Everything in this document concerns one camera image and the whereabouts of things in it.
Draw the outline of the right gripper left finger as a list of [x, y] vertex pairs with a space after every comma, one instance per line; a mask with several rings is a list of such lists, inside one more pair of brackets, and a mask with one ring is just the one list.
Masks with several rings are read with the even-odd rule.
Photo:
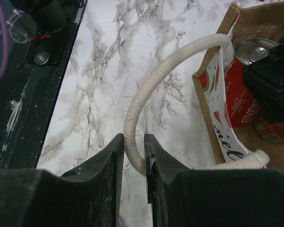
[[116, 227], [123, 135], [56, 176], [46, 170], [0, 170], [0, 227]]

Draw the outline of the watermelon canvas tote bag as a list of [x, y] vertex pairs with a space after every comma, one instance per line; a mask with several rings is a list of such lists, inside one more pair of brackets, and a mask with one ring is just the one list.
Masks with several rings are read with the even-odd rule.
[[232, 44], [244, 38], [261, 37], [277, 40], [284, 35], [284, 1], [240, 8], [229, 6], [214, 35], [197, 39], [164, 60], [139, 88], [124, 122], [124, 148], [132, 166], [146, 174], [135, 131], [139, 115], [152, 92], [172, 70], [199, 52], [205, 52], [200, 68], [192, 80], [210, 137], [218, 168], [270, 167], [284, 173], [284, 145], [261, 139], [251, 126], [237, 127], [231, 122], [227, 106], [228, 72], [235, 64]]

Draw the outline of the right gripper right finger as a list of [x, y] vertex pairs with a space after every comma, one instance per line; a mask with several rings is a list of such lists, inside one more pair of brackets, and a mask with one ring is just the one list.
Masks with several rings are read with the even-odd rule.
[[191, 170], [144, 136], [148, 202], [155, 227], [284, 227], [284, 174]]

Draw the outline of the red cola can front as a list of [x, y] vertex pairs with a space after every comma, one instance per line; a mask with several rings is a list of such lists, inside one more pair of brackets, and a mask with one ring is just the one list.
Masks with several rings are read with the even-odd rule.
[[234, 60], [225, 76], [227, 113], [233, 128], [249, 125], [260, 111], [257, 100], [243, 82], [243, 68], [267, 57], [277, 45], [265, 38], [247, 38], [234, 46]]

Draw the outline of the red cola can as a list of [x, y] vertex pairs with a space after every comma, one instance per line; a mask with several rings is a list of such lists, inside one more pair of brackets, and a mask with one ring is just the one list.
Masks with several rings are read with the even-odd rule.
[[253, 126], [264, 140], [274, 144], [284, 144], [284, 123], [269, 124], [259, 113], [253, 120]]
[[243, 82], [243, 68], [267, 57], [277, 45], [265, 38], [247, 38], [234, 46], [234, 60], [225, 76], [227, 113], [233, 128], [249, 125], [260, 111], [257, 100]]

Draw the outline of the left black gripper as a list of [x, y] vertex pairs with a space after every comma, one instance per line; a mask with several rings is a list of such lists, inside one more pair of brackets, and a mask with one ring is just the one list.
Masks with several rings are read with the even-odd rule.
[[258, 101], [265, 121], [284, 123], [284, 37], [267, 57], [242, 70], [243, 82]]

